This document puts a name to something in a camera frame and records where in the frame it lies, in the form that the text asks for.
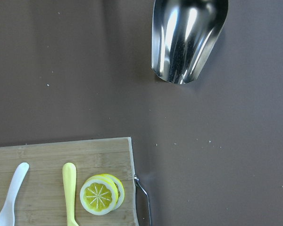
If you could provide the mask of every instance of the cutting board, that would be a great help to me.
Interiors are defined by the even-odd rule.
[[[76,166],[75,218],[80,226],[138,226],[130,137],[0,147],[0,210],[22,162],[30,168],[16,199],[16,226],[67,225],[62,178],[66,162]],[[83,209],[79,192],[86,179],[101,173],[122,181],[125,200],[117,210],[95,216]]]

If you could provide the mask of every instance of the yellow lemon slice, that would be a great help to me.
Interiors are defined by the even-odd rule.
[[[117,193],[118,193],[118,200],[117,200],[117,204],[114,208],[114,210],[116,210],[118,207],[120,207],[120,205],[123,203],[124,199],[125,199],[125,190],[124,190],[124,186],[122,184],[122,182],[115,176],[108,174],[108,173],[104,173],[101,174],[104,177],[110,178],[116,185],[117,187]]]
[[[94,215],[104,215],[114,210],[118,191],[108,177],[95,175],[86,180],[80,191],[80,200],[85,210]]]

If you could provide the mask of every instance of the yellow spoon handle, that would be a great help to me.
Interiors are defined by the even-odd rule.
[[[67,225],[71,225],[75,218],[75,184],[76,168],[73,163],[66,163],[62,169],[63,184],[66,200]]]

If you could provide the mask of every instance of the shiny silver scoop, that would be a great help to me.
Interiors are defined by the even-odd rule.
[[[156,0],[152,24],[152,69],[165,81],[197,79],[218,39],[228,0]]]

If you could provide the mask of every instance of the spoon handle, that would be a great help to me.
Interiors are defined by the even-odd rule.
[[[29,164],[27,162],[23,162],[16,168],[16,171],[13,175],[13,178],[10,182],[8,194],[6,196],[5,203],[15,204],[15,200],[22,184],[22,181],[28,171]]]
[[[66,163],[62,169],[66,201],[67,225],[75,218],[76,168],[73,163]]]

